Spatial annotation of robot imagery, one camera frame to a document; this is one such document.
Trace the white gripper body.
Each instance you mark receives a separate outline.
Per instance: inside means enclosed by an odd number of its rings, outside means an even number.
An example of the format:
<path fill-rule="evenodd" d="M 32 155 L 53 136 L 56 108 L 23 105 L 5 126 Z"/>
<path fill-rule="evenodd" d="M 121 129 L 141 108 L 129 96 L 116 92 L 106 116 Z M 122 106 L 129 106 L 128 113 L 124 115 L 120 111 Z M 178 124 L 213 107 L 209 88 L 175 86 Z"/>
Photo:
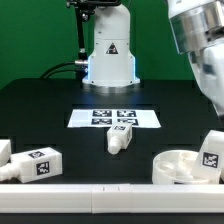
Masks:
<path fill-rule="evenodd" d="M 190 52 L 188 59 L 199 89 L 224 116 L 224 44 Z"/>

